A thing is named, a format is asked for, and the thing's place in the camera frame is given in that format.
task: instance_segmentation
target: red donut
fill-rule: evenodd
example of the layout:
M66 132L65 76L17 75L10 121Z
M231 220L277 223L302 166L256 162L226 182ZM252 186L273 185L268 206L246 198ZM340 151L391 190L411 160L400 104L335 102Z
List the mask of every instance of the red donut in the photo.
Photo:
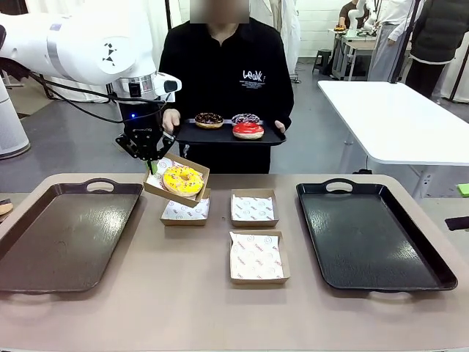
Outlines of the red donut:
M240 139L259 139L264 136L264 128L256 123L242 122L233 127L233 134Z

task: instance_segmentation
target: person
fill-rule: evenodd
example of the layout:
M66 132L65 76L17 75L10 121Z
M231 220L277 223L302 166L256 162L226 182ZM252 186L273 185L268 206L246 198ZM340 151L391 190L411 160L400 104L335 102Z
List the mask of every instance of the person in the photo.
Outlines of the person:
M412 36L406 85L432 97L446 64L469 32L469 0L427 0Z
M380 32L373 51L368 81L389 81L396 69L416 0L388 0L380 19ZM424 0L417 11L420 15Z
M160 71L178 77L182 90L163 113L164 129L172 133L199 113L225 120L247 113L285 133L294 98L280 34L250 18L247 1L202 3L201 18L191 12L191 21L166 37ZM270 171L270 147L180 145L180 153L212 173Z
M358 0L352 0L351 2L349 2L348 4L342 7L342 10L340 11L340 15L339 15L340 26L345 26L347 29L350 28L349 12L357 9L357 3L358 3ZM365 23L365 20L368 17L369 17L369 10L366 8L366 5L365 5L365 16L361 18L357 18L357 21L358 21L357 29L360 29L363 27L363 24Z

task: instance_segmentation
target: yellow donut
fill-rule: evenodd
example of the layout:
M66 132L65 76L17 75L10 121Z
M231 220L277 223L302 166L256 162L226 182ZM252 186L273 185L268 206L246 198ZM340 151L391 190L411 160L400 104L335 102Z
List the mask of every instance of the yellow donut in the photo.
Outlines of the yellow donut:
M181 197L195 196L204 186L202 177L188 166L168 168L164 173L163 182L168 191Z

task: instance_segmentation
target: black stool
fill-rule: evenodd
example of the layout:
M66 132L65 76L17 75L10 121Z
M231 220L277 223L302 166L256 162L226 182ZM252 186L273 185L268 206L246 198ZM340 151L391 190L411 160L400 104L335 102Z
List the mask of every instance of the black stool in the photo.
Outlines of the black stool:
M313 73L314 70L319 70L322 75L325 75L326 68L328 67L329 59L332 56L332 50L323 49L317 52L316 59L314 60Z

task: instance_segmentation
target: hand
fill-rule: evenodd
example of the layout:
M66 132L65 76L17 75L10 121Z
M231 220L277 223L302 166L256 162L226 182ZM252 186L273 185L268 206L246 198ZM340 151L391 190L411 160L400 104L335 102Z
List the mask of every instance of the hand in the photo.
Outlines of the hand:
M179 126L181 114L176 109L168 109L163 114L164 131L172 134L175 126Z
M276 121L276 127L280 130L280 132L285 134L285 131L287 129L285 128L285 125L283 123L281 123L280 121Z

